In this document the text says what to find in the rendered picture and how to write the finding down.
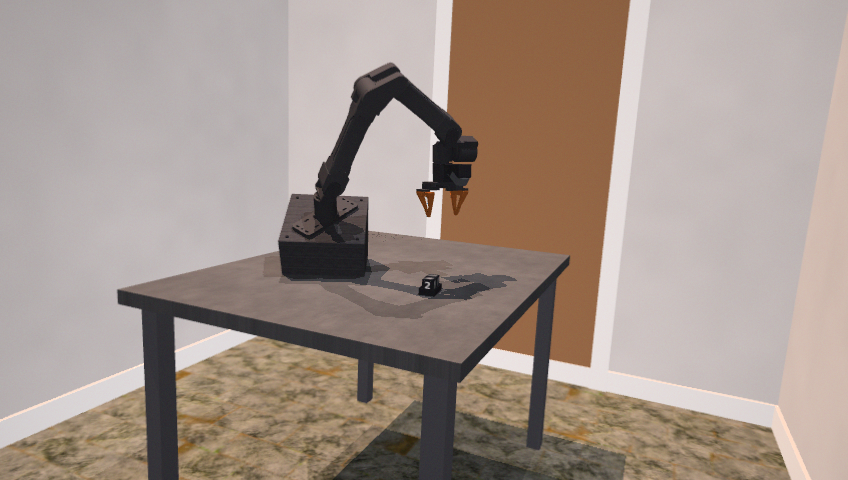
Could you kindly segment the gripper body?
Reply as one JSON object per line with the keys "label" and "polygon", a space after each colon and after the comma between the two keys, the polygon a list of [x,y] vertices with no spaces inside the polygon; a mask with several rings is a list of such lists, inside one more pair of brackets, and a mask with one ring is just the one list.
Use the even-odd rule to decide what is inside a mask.
{"label": "gripper body", "polygon": [[[433,162],[433,170],[434,170],[434,164],[446,164],[446,162]],[[424,189],[424,190],[416,189],[416,191],[430,192],[430,191],[434,191],[434,190],[440,190],[440,188],[445,188],[445,191],[467,191],[468,190],[468,188],[463,188],[463,186],[455,185],[454,182],[428,181],[428,182],[422,182],[422,189]],[[430,189],[430,191],[428,189]]]}

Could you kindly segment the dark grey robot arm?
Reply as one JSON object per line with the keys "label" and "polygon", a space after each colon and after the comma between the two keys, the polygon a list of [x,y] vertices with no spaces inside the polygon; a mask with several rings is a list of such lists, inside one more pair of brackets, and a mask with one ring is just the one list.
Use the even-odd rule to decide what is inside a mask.
{"label": "dark grey robot arm", "polygon": [[398,67],[398,70],[390,67],[397,66],[389,62],[356,79],[344,126],[318,173],[314,211],[292,224],[292,229],[301,235],[311,238],[358,208],[357,203],[338,196],[345,191],[352,163],[370,124],[393,98],[423,120],[439,139],[436,146],[433,145],[433,162],[446,164],[434,164],[433,182],[466,186],[471,178],[471,164],[448,163],[474,162],[478,153],[477,140],[473,136],[461,136],[462,129],[450,114],[410,82]]}

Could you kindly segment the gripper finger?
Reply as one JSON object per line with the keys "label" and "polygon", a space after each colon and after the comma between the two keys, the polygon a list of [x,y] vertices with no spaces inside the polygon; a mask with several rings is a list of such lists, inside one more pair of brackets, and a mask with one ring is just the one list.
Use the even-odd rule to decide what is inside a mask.
{"label": "gripper finger", "polygon": [[[461,208],[461,205],[464,202],[467,194],[468,194],[468,190],[467,191],[450,191],[454,215],[458,215],[459,210]],[[456,208],[457,195],[460,195],[460,198],[459,198],[459,202],[458,202],[458,205],[457,205],[457,208]]]}
{"label": "gripper finger", "polygon": [[[416,194],[417,194],[418,198],[420,199],[420,201],[421,201],[421,203],[422,203],[422,205],[423,205],[423,207],[424,207],[424,210],[425,210],[426,216],[427,216],[427,217],[431,217],[431,212],[432,212],[432,207],[433,207],[433,201],[434,201],[434,195],[435,195],[435,192],[421,192],[421,191],[416,191]],[[428,204],[426,204],[425,197],[427,197]]]}

